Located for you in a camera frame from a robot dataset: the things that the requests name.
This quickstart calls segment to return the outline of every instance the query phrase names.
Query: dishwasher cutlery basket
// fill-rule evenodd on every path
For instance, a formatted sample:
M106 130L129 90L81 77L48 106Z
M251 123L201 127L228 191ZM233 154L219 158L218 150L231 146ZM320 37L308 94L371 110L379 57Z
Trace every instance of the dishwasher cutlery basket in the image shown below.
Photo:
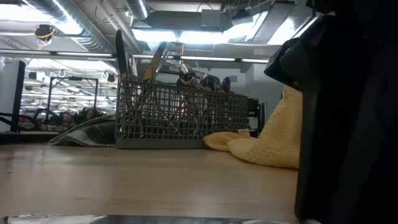
M119 80L116 147L204 148L203 138L247 128L244 95Z

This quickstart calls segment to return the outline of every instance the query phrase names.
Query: wooden table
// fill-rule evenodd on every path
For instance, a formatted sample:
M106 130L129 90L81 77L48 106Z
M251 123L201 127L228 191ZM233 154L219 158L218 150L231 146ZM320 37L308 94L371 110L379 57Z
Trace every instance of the wooden table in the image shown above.
M26 213L294 220L297 172L227 152L0 145L0 216Z

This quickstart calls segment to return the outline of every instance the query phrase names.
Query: ceiling duct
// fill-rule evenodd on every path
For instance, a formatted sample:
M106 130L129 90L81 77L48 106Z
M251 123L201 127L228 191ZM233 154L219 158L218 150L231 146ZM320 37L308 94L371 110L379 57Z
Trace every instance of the ceiling duct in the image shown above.
M50 18L51 23L66 34L81 35L73 40L90 52L111 53L113 46L80 11L73 1L23 0L31 8Z
M125 0L125 2L133 18L143 20L149 16L150 10L145 0Z

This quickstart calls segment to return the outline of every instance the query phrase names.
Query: dish towel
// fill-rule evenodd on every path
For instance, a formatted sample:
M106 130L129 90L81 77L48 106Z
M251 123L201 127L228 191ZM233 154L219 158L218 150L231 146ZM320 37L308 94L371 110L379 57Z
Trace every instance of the dish towel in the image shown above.
M258 139L236 133L214 133L204 138L212 149L264 166L299 168L302 94L284 87L284 94Z

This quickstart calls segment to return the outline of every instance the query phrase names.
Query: ceiling light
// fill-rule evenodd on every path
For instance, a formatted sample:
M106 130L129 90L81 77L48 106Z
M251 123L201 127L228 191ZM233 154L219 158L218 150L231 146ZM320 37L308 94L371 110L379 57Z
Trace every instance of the ceiling light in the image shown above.
M242 59L244 63L268 63L268 59Z
M0 49L0 53L4 54L28 54L28 55L51 55L48 51L43 50L6 50Z
M221 32L184 31L179 41L186 44L219 44L222 38Z
M60 56L84 56L84 57L112 57L112 54L84 53L84 52L57 52Z
M214 62L234 62L234 61L235 61L235 58L181 56L181 60L201 60L201 61L214 61Z
M294 38L300 37L317 19L318 17L312 18L311 21L307 25L305 25L305 27L303 27L303 29L301 29L296 35L294 35Z
M177 36L171 30L138 30L133 29L132 33L137 40L145 42L175 42Z
M134 58L139 58L139 59L151 59L153 58L153 55L134 55Z

